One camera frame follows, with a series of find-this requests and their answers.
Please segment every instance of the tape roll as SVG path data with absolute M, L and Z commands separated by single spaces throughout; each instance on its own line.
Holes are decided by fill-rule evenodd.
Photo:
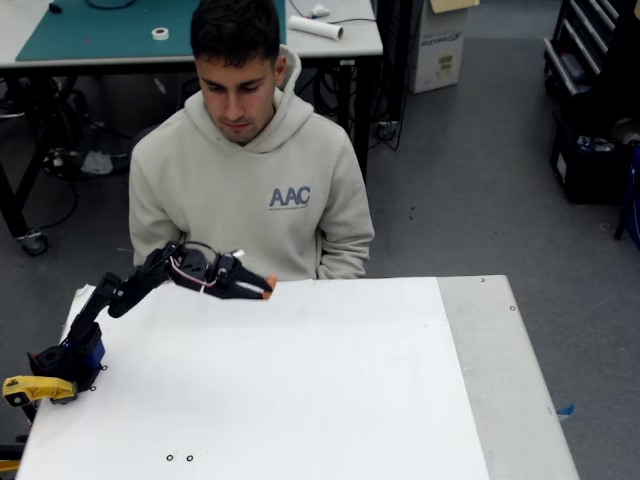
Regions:
M 309 20 L 308 18 L 292 16 L 289 18 L 289 28 L 302 32 L 313 33 L 322 37 L 340 40 L 344 35 L 344 29 L 339 25 Z
M 151 37 L 154 40 L 167 40 L 169 38 L 169 29 L 164 27 L 154 28 L 151 30 Z

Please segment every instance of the caster wheel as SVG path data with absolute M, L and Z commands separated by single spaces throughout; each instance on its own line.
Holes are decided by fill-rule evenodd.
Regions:
M 32 257 L 42 255 L 49 248 L 47 237 L 40 232 L 30 233 L 22 239 L 20 243 L 22 244 L 22 249 L 27 253 L 27 255 L 31 255 Z
M 558 95 L 560 91 L 560 85 L 558 85 L 558 82 L 553 75 L 547 77 L 547 79 L 544 81 L 544 89 L 552 97 Z
M 395 128 L 389 128 L 388 126 L 385 126 L 385 125 L 378 125 L 378 128 L 376 128 L 376 137 L 378 137 L 380 140 L 388 142 L 389 140 L 393 140 L 393 137 L 395 136 L 396 136 Z

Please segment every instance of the robotic arm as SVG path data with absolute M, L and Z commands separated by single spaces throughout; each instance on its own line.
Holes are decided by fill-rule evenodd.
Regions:
M 222 299 L 258 300 L 271 296 L 276 284 L 274 277 L 264 279 L 250 272 L 234 254 L 216 253 L 213 262 L 208 263 L 200 250 L 187 248 L 187 245 L 206 246 L 197 242 L 169 242 L 164 248 L 151 253 L 144 265 L 126 280 L 107 273 L 74 319 L 62 343 L 37 355 L 28 354 L 33 374 L 70 382 L 76 389 L 76 396 L 77 392 L 88 390 L 102 369 L 100 362 L 105 353 L 100 325 L 95 322 L 98 314 L 109 307 L 109 315 L 119 318 L 140 303 L 151 290 L 168 280 Z M 15 396 L 21 393 L 19 379 L 24 378 L 28 377 L 5 381 L 3 393 L 12 406 L 25 407 L 35 398 L 25 392 L 19 398 Z M 7 385 L 12 387 L 11 398 L 7 396 Z

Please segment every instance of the nose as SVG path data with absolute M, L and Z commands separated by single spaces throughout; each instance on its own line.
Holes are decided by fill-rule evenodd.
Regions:
M 240 98 L 233 93 L 229 94 L 226 111 L 227 120 L 229 120 L 230 122 L 235 122 L 236 120 L 240 120 L 243 115 L 244 108 L 242 107 Z

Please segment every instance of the mouth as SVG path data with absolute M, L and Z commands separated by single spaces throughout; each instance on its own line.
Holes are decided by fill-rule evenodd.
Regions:
M 240 132 L 242 130 L 244 130 L 245 128 L 247 128 L 249 125 L 251 125 L 250 123 L 240 123 L 237 125 L 232 125 L 229 123 L 225 124 L 227 128 L 231 129 L 234 132 Z

